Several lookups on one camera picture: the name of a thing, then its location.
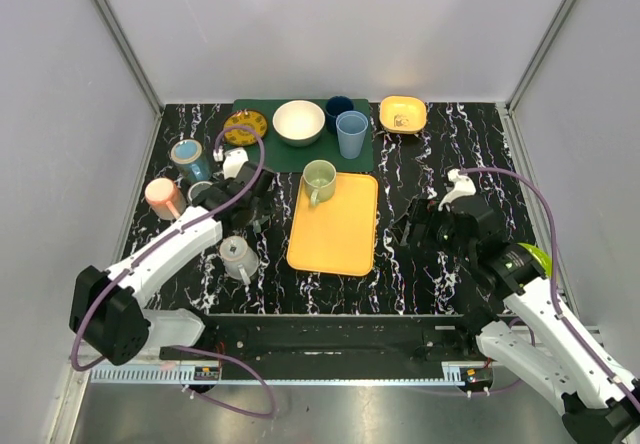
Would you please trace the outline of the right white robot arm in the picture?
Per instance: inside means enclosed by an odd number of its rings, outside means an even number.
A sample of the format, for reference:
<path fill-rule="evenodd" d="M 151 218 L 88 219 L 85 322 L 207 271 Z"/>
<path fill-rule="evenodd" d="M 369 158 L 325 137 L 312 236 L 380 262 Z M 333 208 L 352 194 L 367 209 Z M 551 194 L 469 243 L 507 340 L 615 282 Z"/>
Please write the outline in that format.
<path fill-rule="evenodd" d="M 466 360 L 483 354 L 538 392 L 577 443 L 620 443 L 639 428 L 639 380 L 617 363 L 555 293 L 541 264 L 505 236 L 479 196 L 439 205 L 415 199 L 391 226 L 396 242 L 468 260 L 473 282 L 514 312 L 544 344 L 519 338 L 486 305 L 468 311 L 454 335 Z"/>

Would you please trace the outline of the sage green mug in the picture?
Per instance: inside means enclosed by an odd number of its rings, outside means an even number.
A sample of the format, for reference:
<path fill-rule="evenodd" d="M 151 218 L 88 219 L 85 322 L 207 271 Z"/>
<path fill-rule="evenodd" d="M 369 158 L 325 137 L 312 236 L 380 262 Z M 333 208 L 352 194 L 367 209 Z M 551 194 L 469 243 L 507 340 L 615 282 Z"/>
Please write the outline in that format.
<path fill-rule="evenodd" d="M 326 160 L 308 163 L 302 173 L 303 187 L 311 207 L 329 201 L 335 194 L 337 171 Z"/>

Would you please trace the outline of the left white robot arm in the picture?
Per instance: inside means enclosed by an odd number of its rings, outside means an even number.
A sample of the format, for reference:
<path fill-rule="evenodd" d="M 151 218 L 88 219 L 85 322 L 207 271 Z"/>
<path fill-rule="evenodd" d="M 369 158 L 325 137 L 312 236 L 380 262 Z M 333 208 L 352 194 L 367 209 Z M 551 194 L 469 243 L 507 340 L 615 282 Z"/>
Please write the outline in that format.
<path fill-rule="evenodd" d="M 106 270 L 88 266 L 77 278 L 69 327 L 104 360 L 123 365 L 148 348 L 181 346 L 196 360 L 215 350 L 202 313 L 150 310 L 151 298 L 180 269 L 235 231 L 268 220 L 275 174 L 245 162 L 237 175 L 198 193 L 162 233 Z"/>

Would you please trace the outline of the grey faceted mug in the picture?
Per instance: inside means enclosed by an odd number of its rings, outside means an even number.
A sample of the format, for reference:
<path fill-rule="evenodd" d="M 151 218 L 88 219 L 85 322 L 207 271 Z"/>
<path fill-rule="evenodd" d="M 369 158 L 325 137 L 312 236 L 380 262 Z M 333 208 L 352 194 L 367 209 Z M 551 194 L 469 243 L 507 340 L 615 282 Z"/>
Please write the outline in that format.
<path fill-rule="evenodd" d="M 271 225 L 272 204 L 268 200 L 256 199 L 252 204 L 251 228 L 255 234 L 266 231 Z"/>

